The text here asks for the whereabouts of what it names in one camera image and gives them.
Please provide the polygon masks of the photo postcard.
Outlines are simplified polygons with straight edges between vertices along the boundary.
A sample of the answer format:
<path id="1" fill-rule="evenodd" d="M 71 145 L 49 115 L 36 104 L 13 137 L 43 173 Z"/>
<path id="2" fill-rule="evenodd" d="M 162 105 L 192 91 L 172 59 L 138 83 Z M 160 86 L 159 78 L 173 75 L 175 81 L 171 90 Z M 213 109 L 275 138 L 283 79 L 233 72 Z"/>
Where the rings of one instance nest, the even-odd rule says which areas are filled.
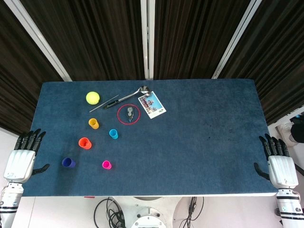
<path id="1" fill-rule="evenodd" d="M 166 112 L 166 109 L 153 91 L 151 91 L 149 96 L 143 95 L 138 100 L 150 119 Z"/>

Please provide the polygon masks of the blue table cloth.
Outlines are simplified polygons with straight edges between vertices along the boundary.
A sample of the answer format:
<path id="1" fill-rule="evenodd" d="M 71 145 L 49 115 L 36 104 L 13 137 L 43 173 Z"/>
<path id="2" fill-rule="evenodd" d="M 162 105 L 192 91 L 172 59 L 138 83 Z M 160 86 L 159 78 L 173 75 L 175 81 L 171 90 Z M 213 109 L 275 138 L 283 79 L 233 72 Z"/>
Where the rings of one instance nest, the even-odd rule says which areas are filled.
<path id="1" fill-rule="evenodd" d="M 104 109 L 141 86 L 156 94 L 165 113 L 150 119 L 138 100 L 142 93 Z M 91 91 L 100 95 L 95 105 L 86 101 Z M 24 184 L 25 196 L 276 194 L 254 168 L 256 162 L 267 171 L 259 136 L 268 127 L 251 79 L 47 82 L 31 128 L 46 132 L 35 167 L 50 167 Z M 91 149 L 78 145 L 82 137 Z M 74 168 L 62 166 L 66 157 Z M 102 167 L 105 160 L 110 170 Z"/>

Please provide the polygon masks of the dark brown curtain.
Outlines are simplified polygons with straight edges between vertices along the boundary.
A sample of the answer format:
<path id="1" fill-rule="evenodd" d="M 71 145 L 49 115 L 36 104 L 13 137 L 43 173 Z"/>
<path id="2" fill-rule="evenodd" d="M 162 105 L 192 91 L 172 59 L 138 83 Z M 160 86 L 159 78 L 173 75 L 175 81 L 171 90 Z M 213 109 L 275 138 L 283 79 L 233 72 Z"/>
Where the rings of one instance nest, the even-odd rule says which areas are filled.
<path id="1" fill-rule="evenodd" d="M 140 0 L 20 0 L 73 81 L 143 80 Z"/>
<path id="2" fill-rule="evenodd" d="M 219 78 L 255 82 L 267 124 L 304 105 L 304 0 L 262 0 Z"/>
<path id="3" fill-rule="evenodd" d="M 212 78 L 250 0 L 156 0 L 153 78 Z"/>
<path id="4" fill-rule="evenodd" d="M 17 135 L 28 132 L 42 84 L 61 81 L 4 0 L 0 0 L 0 127 Z"/>

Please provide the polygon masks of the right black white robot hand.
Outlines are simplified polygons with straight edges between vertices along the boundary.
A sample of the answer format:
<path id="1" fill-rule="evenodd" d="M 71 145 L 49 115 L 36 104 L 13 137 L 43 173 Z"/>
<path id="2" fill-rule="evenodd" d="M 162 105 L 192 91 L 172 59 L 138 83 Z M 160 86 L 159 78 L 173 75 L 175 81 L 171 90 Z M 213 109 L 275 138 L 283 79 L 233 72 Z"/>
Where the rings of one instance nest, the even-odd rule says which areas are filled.
<path id="1" fill-rule="evenodd" d="M 294 189 L 298 186 L 295 163 L 290 157 L 287 145 L 283 140 L 271 137 L 269 134 L 259 136 L 262 143 L 268 173 L 263 172 L 258 163 L 254 163 L 256 173 L 270 181 L 276 189 Z"/>

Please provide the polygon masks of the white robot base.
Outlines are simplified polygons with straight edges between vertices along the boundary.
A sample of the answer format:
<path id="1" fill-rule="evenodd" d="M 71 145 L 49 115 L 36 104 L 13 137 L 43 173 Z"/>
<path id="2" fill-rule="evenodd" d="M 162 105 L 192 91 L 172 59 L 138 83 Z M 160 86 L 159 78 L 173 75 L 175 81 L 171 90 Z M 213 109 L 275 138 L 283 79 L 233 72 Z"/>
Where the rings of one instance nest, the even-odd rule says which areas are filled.
<path id="1" fill-rule="evenodd" d="M 182 197 L 115 196 L 125 228 L 173 228 L 173 215 Z"/>

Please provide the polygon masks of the orange plastic cup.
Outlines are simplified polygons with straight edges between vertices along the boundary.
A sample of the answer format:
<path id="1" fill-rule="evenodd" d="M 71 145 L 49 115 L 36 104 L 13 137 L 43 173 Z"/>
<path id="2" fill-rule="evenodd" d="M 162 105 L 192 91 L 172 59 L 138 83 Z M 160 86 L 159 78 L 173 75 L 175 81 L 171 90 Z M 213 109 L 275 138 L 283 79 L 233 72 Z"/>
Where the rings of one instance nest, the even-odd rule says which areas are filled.
<path id="1" fill-rule="evenodd" d="M 85 149 L 85 150 L 89 150 L 89 149 L 91 149 L 91 147 L 92 147 L 92 143 L 91 143 L 90 140 L 89 140 L 88 138 L 86 138 L 86 137 L 80 138 L 79 141 L 78 141 L 78 145 L 79 145 L 81 148 Z"/>

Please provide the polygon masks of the dark purple plastic cup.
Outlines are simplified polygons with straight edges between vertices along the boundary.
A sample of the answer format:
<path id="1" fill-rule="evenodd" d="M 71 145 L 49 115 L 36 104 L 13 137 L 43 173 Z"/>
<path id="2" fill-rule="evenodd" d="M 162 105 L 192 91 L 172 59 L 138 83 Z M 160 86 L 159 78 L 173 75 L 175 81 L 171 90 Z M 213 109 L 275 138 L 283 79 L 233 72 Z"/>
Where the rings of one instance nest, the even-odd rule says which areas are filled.
<path id="1" fill-rule="evenodd" d="M 62 166 L 66 168 L 74 168 L 76 166 L 76 162 L 73 159 L 66 157 L 62 160 Z"/>

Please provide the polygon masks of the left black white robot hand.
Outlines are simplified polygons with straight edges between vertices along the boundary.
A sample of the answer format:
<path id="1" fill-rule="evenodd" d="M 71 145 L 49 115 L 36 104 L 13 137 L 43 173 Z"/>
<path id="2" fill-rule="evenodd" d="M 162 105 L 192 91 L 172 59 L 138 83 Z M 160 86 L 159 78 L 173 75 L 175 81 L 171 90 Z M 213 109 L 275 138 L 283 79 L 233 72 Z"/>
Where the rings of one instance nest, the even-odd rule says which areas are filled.
<path id="1" fill-rule="evenodd" d="M 31 176 L 45 172 L 50 165 L 35 169 L 34 163 L 46 132 L 40 129 L 21 134 L 11 151 L 4 171 L 4 179 L 8 182 L 25 183 Z"/>

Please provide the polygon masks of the black trouser leg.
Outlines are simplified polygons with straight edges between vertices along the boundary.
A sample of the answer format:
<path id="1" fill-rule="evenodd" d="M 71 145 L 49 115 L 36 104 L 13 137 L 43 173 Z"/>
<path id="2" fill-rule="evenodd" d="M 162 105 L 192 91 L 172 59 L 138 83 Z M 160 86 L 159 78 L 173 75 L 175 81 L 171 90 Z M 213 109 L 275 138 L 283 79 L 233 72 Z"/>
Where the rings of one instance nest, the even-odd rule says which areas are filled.
<path id="1" fill-rule="evenodd" d="M 304 115 L 298 115 L 291 119 L 291 135 L 298 143 L 304 143 Z"/>

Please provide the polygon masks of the yellow tennis ball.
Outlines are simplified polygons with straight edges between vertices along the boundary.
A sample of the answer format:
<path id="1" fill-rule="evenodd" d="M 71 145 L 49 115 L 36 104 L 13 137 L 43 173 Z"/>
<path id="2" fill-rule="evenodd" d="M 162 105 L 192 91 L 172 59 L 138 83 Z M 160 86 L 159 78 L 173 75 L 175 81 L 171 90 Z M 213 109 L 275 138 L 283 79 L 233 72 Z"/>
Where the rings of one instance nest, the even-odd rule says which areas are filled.
<path id="1" fill-rule="evenodd" d="M 88 92 L 85 98 L 90 105 L 96 105 L 100 101 L 100 95 L 94 91 Z"/>

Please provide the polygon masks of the white frame post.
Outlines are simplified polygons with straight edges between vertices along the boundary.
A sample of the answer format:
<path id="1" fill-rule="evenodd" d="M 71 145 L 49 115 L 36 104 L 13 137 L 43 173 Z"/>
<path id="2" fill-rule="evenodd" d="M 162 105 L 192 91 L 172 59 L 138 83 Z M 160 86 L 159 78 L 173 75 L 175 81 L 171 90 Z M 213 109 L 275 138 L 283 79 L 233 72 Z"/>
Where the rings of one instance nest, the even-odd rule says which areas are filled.
<path id="1" fill-rule="evenodd" d="M 144 75 L 154 78 L 155 0 L 140 0 Z"/>
<path id="2" fill-rule="evenodd" d="M 246 28 L 248 27 L 250 21 L 252 20 L 253 16 L 255 15 L 257 9 L 259 8 L 262 0 L 250 0 L 248 7 L 246 8 L 235 32 L 233 33 L 230 42 L 228 43 L 225 52 L 220 59 L 211 79 L 217 79 L 224 67 L 226 66 L 228 60 L 230 59 L 233 51 L 235 50 L 237 44 L 239 43 L 240 39 L 242 38 Z"/>
<path id="3" fill-rule="evenodd" d="M 23 28 L 65 82 L 72 79 L 20 0 L 3 0 Z"/>

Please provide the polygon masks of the thin metal chopstick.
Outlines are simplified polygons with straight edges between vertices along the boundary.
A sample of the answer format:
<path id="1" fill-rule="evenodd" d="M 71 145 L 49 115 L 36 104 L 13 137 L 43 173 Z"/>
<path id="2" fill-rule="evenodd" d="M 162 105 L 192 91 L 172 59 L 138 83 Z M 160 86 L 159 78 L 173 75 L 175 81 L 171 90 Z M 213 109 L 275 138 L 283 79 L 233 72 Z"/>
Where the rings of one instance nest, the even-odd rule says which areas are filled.
<path id="1" fill-rule="evenodd" d="M 102 107 L 103 105 L 105 105 L 106 103 L 112 101 L 113 99 L 117 98 L 118 96 L 119 96 L 119 95 L 116 95 L 116 96 L 112 97 L 111 99 L 107 100 L 106 102 L 102 103 L 101 105 L 99 105 L 99 106 L 95 107 L 94 109 L 90 110 L 89 113 L 91 113 L 91 112 L 93 112 L 94 110 L 96 110 L 96 109 Z"/>

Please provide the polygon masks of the white sneaker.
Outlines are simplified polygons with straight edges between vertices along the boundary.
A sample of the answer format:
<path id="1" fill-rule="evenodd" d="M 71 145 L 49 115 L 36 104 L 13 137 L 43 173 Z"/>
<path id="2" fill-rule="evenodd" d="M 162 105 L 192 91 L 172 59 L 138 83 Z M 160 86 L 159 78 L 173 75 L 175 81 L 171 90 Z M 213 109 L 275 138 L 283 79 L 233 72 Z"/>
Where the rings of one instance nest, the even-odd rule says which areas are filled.
<path id="1" fill-rule="evenodd" d="M 287 122 L 287 123 L 277 126 L 277 129 L 278 129 L 279 133 L 281 134 L 282 140 L 285 142 L 285 144 L 287 146 L 290 146 L 290 147 L 293 147 L 296 145 L 296 143 L 290 138 L 292 125 L 293 124 L 291 122 Z"/>

